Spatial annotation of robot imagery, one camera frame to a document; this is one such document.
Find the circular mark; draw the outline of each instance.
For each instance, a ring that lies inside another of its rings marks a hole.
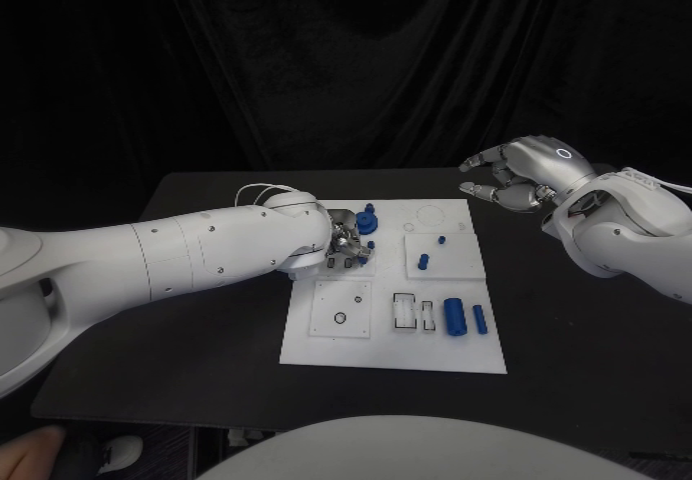
[[[429,227],[434,227],[445,222],[445,212],[434,205],[426,205],[416,214],[419,221]]]

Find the black table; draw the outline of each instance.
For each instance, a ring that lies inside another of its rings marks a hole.
[[[174,174],[142,219],[231,206],[254,182],[365,200],[462,198],[465,179],[491,182],[491,172]],[[692,451],[692,306],[631,276],[589,275],[541,232],[541,214],[469,204],[508,375],[280,365],[292,282],[273,273],[94,326],[60,356],[34,414],[267,430],[430,415],[587,447]]]

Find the black curtain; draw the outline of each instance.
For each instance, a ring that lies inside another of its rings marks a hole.
[[[456,166],[538,133],[692,183],[688,1],[2,8],[5,225],[133,221],[172,171]]]

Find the robotic hand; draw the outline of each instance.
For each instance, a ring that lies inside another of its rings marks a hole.
[[[354,212],[279,188],[292,191],[263,206],[132,225],[61,233],[0,228],[0,398],[123,310],[273,270],[300,279],[338,251],[368,258]]]
[[[692,303],[692,212],[662,182],[632,168],[597,176],[577,150],[528,136],[485,150],[462,172],[492,163],[502,188],[466,182],[460,190],[515,212],[557,205],[544,231],[580,267],[607,278],[629,272],[667,296]]]

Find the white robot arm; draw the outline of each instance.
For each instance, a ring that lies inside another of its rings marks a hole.
[[[504,186],[460,189],[517,212],[558,206],[544,220],[580,267],[599,277],[623,272],[664,295],[692,303],[692,212],[662,182],[635,169],[597,176],[566,143],[545,136],[515,139],[471,157],[462,172],[492,163]]]
[[[299,191],[274,195],[264,206],[94,230],[0,228],[0,397],[83,331],[123,310],[273,270],[298,279],[335,250],[370,256],[357,216],[328,211]]]

